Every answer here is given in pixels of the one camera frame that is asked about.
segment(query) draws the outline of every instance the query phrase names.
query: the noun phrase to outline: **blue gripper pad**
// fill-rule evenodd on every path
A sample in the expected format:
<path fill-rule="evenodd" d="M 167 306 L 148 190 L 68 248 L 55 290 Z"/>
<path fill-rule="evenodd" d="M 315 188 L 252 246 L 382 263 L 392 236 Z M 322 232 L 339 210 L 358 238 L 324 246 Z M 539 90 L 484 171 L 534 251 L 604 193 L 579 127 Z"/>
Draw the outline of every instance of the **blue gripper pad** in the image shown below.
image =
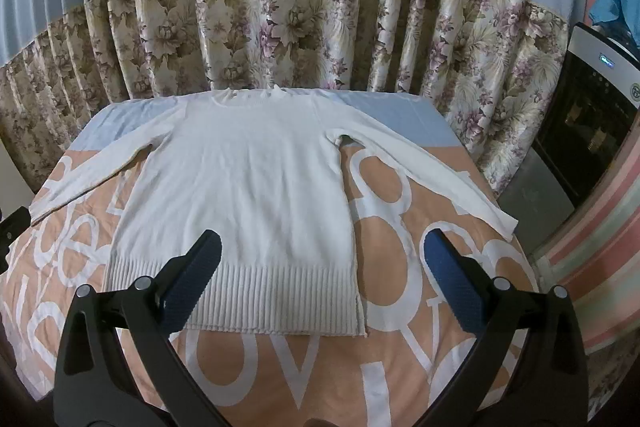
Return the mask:
<path fill-rule="evenodd" d="M 160 328 L 164 333 L 184 328 L 204 288 L 218 268 L 221 257 L 220 236 L 212 230 L 205 230 L 181 259 L 184 267 L 180 275 L 162 295 L 164 309 Z"/>
<path fill-rule="evenodd" d="M 424 260 L 462 329 L 476 336 L 482 333 L 486 325 L 484 299 L 460 263 L 475 263 L 480 270 L 482 267 L 473 259 L 463 258 L 440 229 L 431 230 L 424 238 Z"/>

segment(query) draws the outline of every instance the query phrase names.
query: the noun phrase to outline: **bed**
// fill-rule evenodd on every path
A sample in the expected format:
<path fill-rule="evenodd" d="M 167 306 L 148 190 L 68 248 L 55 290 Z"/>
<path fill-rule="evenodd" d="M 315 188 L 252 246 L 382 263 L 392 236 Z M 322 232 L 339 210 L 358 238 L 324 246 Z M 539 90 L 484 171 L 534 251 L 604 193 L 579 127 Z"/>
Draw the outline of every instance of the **bed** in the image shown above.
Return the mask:
<path fill-rule="evenodd" d="M 486 194 L 484 178 L 428 100 L 410 94 L 323 94 L 359 108 L 425 147 Z M 44 184 L 169 108 L 177 97 L 110 105 L 86 126 Z M 460 215 L 441 196 L 400 176 L 355 143 L 341 147 L 345 192 L 356 231 L 358 285 L 368 337 L 248 335 L 186 330 L 172 343 L 190 373 L 233 425 L 412 425 L 446 386 L 474 338 L 464 333 L 418 256 L 424 234 L 446 230 L 459 251 L 520 289 L 537 288 L 516 240 Z M 29 229 L 13 244 L 2 288 L 2 321 L 17 372 L 37 398 L 51 390 L 60 332 L 75 288 L 102 284 L 111 238 L 145 158 Z M 147 401 L 161 405 L 121 336 Z M 513 372 L 524 332 L 513 340 L 485 399 L 497 401 Z"/>

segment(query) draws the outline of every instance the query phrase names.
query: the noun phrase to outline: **metal screw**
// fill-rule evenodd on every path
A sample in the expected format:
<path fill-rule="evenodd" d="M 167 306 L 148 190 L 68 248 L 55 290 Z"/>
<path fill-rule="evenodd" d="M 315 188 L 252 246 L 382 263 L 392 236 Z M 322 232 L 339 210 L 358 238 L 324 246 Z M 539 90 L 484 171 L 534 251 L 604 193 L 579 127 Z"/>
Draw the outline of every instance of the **metal screw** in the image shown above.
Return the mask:
<path fill-rule="evenodd" d="M 498 288 L 498 290 L 507 291 L 511 288 L 511 283 L 504 277 L 496 277 L 494 279 L 494 286 Z"/>
<path fill-rule="evenodd" d="M 556 286 L 554 288 L 554 293 L 556 294 L 556 297 L 560 299 L 566 299 L 566 296 L 569 295 L 562 286 Z"/>
<path fill-rule="evenodd" d="M 87 295 L 89 295 L 90 291 L 91 291 L 91 285 L 83 284 L 81 286 L 78 286 L 78 289 L 76 290 L 76 295 L 78 297 L 86 297 Z"/>
<path fill-rule="evenodd" d="M 151 286 L 151 277 L 143 275 L 142 277 L 138 277 L 133 283 L 133 287 L 136 290 L 146 290 Z"/>

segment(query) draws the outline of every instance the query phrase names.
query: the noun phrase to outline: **sweater sleeve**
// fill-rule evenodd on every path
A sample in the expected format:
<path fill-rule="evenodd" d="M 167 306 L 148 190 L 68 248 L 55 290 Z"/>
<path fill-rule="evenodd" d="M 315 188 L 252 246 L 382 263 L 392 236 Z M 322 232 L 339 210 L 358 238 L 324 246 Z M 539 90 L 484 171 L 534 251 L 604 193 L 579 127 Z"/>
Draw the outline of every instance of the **sweater sleeve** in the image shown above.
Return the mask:
<path fill-rule="evenodd" d="M 405 172 L 511 240 L 517 220 L 493 204 L 466 176 L 460 176 L 426 150 L 356 108 L 327 100 L 318 100 L 316 107 L 329 140 L 337 144 L 341 136 L 351 137 L 389 167 Z"/>
<path fill-rule="evenodd" d="M 156 116 L 154 119 L 122 136 L 69 171 L 60 181 L 51 185 L 49 192 L 31 203 L 31 226 L 36 225 L 53 211 L 86 194 L 122 170 L 145 147 L 157 147 L 184 117 L 185 103 Z"/>

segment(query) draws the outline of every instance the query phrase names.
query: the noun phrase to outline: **ribbed hem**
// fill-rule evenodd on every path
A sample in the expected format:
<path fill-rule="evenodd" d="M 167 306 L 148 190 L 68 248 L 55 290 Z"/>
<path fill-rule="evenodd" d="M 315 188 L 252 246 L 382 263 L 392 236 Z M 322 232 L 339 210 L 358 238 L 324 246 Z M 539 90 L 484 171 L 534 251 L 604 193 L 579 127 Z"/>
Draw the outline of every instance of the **ribbed hem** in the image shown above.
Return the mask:
<path fill-rule="evenodd" d="M 155 276 L 159 263 L 111 259 L 103 291 Z M 234 266 L 220 263 L 186 328 L 236 333 L 365 335 L 353 269 Z"/>

